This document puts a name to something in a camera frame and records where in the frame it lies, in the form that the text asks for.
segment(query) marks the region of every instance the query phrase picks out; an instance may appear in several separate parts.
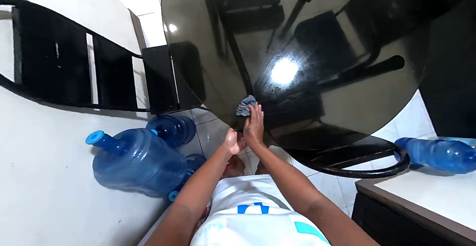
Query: blue cap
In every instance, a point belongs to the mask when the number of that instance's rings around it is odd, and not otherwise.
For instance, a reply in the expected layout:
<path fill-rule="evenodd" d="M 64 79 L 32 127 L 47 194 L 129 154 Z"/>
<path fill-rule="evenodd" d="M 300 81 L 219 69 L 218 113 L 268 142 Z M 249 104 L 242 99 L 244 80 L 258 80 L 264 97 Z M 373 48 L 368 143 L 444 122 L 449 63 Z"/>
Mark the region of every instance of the blue cap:
<path fill-rule="evenodd" d="M 99 140 L 101 140 L 101 138 L 103 136 L 104 136 L 104 131 L 96 131 L 96 132 L 93 132 L 90 135 L 88 135 L 85 142 L 88 145 L 93 145 L 96 142 L 98 142 Z"/>
<path fill-rule="evenodd" d="M 169 194 L 169 200 L 171 202 L 174 202 L 175 198 L 179 195 L 179 192 L 177 190 L 174 190 L 172 192 L 170 192 Z"/>

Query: gray rag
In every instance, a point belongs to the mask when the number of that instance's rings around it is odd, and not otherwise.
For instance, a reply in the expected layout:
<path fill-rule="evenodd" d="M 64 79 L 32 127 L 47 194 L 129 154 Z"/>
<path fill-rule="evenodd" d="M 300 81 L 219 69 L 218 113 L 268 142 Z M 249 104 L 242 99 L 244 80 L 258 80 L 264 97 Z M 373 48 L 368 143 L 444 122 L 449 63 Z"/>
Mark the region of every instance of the gray rag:
<path fill-rule="evenodd" d="M 256 99 L 252 95 L 248 95 L 247 98 L 243 99 L 238 105 L 237 108 L 237 116 L 249 116 L 251 115 L 251 112 L 249 111 L 248 105 L 255 106 L 256 105 Z"/>

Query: person's right hand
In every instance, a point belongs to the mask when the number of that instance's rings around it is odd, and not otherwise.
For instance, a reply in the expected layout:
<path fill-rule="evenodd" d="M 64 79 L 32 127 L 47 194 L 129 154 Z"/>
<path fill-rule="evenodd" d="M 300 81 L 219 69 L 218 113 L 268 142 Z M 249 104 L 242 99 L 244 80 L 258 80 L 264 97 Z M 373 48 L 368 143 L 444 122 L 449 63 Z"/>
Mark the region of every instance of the person's right hand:
<path fill-rule="evenodd" d="M 243 129 L 243 134 L 246 140 L 247 145 L 253 149 L 253 147 L 263 144 L 263 118 L 264 112 L 261 110 L 261 105 L 256 103 L 256 107 L 248 105 L 249 110 L 251 111 L 251 117 L 247 118 L 245 121 L 245 128 Z"/>

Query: person's feet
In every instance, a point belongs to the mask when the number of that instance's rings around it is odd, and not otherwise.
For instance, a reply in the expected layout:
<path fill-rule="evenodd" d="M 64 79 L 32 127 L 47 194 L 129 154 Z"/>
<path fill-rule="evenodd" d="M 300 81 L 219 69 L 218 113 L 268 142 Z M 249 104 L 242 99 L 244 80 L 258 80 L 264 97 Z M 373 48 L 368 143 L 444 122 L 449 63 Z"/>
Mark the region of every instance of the person's feet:
<path fill-rule="evenodd" d="M 237 155 L 231 156 L 225 171 L 221 175 L 221 179 L 229 177 L 238 177 L 245 175 L 245 164 Z"/>

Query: glass table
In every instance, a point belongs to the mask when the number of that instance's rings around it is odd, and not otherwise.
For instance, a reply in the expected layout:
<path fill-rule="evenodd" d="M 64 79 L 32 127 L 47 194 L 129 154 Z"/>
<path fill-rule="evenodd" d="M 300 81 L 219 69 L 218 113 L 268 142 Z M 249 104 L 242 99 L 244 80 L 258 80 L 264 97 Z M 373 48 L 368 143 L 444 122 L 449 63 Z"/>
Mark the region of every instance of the glass table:
<path fill-rule="evenodd" d="M 170 54 L 197 97 L 239 129 L 253 95 L 271 144 L 325 152 L 407 104 L 431 22 L 459 0 L 162 0 Z"/>

